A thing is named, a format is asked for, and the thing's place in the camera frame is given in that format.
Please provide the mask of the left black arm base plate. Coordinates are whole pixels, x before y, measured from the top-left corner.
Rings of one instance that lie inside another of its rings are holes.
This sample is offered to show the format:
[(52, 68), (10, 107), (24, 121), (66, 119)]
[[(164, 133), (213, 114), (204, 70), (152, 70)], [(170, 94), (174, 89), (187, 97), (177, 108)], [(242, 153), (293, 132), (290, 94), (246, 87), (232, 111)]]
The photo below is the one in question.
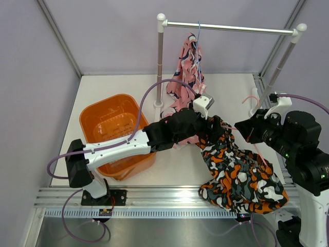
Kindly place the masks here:
[(123, 189), (110, 189), (109, 193), (100, 198), (93, 198), (89, 192), (83, 191), (82, 206), (125, 206), (127, 191)]

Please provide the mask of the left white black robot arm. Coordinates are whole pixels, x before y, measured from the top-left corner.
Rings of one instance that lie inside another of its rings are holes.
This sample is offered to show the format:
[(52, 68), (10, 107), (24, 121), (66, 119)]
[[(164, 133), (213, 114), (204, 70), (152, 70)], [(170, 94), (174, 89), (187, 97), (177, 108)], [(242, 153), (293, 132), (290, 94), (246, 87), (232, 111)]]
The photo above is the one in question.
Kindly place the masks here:
[(208, 125), (201, 113), (183, 109), (117, 139), (87, 145), (80, 139), (73, 140), (65, 158), (69, 186), (86, 190), (95, 202), (105, 205), (110, 201), (111, 193), (105, 180), (93, 175), (93, 170), (123, 158), (171, 149), (191, 136), (205, 134)]

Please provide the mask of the pink wire hanger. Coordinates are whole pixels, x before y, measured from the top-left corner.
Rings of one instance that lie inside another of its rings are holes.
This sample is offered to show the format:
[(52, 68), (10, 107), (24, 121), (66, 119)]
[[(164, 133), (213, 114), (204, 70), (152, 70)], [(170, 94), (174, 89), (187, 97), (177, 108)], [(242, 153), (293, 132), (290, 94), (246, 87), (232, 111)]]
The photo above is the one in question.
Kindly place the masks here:
[[(259, 101), (259, 99), (258, 99), (257, 96), (248, 96), (248, 97), (246, 97), (246, 98), (242, 101), (242, 104), (244, 104), (248, 99), (251, 99), (251, 98), (253, 98), (253, 99), (255, 99), (255, 100), (257, 101), (256, 106), (260, 106), (260, 101)], [(229, 126), (226, 126), (226, 125), (221, 125), (221, 127), (224, 128), (224, 129), (230, 129), (230, 130), (235, 130), (235, 131), (238, 130), (238, 129), (236, 129), (236, 128), (229, 127)], [(256, 149), (258, 155), (260, 156), (260, 158), (261, 158), (263, 164), (264, 164), (264, 165), (267, 165), (267, 162), (266, 162), (265, 159), (263, 158), (263, 156), (262, 156), (262, 154), (261, 154), (259, 148), (257, 147), (257, 145), (256, 145), (256, 144), (253, 144), (253, 146), (254, 146), (254, 148)]]

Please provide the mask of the orange camouflage shorts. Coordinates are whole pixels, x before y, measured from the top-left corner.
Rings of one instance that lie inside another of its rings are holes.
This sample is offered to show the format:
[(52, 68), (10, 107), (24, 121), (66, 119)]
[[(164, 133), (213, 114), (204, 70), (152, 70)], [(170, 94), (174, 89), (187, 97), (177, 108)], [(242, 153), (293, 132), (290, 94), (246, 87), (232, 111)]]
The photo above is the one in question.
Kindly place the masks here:
[(285, 206), (289, 197), (273, 165), (235, 144), (231, 125), (214, 116), (197, 145), (212, 179), (198, 190), (210, 204), (237, 214), (267, 214)]

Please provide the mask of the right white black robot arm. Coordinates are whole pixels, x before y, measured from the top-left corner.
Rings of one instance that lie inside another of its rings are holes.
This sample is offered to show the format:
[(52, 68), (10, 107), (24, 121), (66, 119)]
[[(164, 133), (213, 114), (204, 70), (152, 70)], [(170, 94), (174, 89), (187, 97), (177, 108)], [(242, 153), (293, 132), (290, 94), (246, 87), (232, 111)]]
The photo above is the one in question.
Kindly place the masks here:
[(301, 216), (276, 214), (280, 246), (327, 246), (328, 154), (318, 148), (321, 126), (314, 116), (290, 111), (284, 121), (259, 109), (235, 128), (250, 144), (265, 143), (285, 158), (296, 185)]

